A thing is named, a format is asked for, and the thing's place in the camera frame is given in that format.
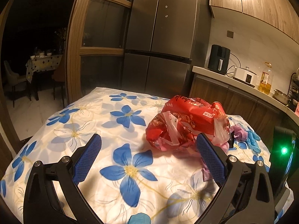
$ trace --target metal screw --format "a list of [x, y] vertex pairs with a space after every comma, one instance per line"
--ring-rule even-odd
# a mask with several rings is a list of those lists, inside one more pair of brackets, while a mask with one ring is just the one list
[[35, 167], [38, 167], [40, 165], [40, 161], [36, 161], [35, 163], [34, 163], [34, 166]]
[[229, 157], [229, 160], [230, 160], [231, 162], [236, 162], [236, 161], [237, 161], [237, 158], [236, 158], [235, 156], [230, 156], [230, 157]]
[[258, 164], [260, 167], [264, 166], [264, 163], [263, 163], [261, 160], [258, 160], [258, 161], [257, 161], [257, 164]]
[[69, 160], [70, 160], [70, 158], [69, 158], [68, 156], [64, 156], [64, 157], [61, 159], [61, 161], [64, 162], [64, 163], [68, 162]]

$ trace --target refrigerator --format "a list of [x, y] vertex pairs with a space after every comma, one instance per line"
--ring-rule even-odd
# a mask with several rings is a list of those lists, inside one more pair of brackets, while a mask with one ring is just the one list
[[209, 0], [133, 0], [122, 89], [164, 98], [189, 96], [193, 66], [204, 66]]

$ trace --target green light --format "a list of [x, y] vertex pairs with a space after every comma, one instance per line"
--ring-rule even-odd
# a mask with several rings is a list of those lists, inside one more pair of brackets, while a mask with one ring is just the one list
[[288, 152], [288, 149], [286, 148], [286, 147], [283, 147], [282, 149], [281, 149], [281, 153], [284, 155], [284, 154], [286, 154]]

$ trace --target rice cooker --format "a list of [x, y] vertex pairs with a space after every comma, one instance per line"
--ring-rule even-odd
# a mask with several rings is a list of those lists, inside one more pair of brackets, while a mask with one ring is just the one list
[[255, 87], [257, 78], [257, 75], [253, 71], [250, 71], [249, 67], [235, 67], [233, 79], [242, 82], [250, 87]]

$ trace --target floral tablecloth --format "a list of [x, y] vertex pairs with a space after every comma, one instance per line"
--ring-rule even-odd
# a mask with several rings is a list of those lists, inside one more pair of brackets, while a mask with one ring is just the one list
[[[146, 126], [165, 102], [156, 96], [96, 88], [51, 116], [1, 180], [1, 195], [8, 207], [23, 222], [24, 192], [33, 163], [57, 162], [98, 133], [101, 151], [78, 186], [104, 223], [125, 224], [132, 215], [132, 224], [136, 218], [141, 224], [194, 223], [218, 186], [213, 180], [203, 181], [203, 166], [194, 152], [160, 152], [146, 141]], [[229, 116], [229, 120], [231, 125], [249, 127], [240, 116]], [[260, 159], [269, 167], [270, 153], [262, 141], [258, 145], [260, 153], [236, 142], [229, 154], [248, 163]], [[54, 181], [54, 186], [65, 213], [74, 217], [59, 184]], [[279, 216], [292, 201], [291, 191]]]
[[39, 71], [56, 70], [60, 64], [62, 55], [51, 55], [43, 58], [30, 59], [26, 63], [26, 79], [31, 83], [33, 73]]

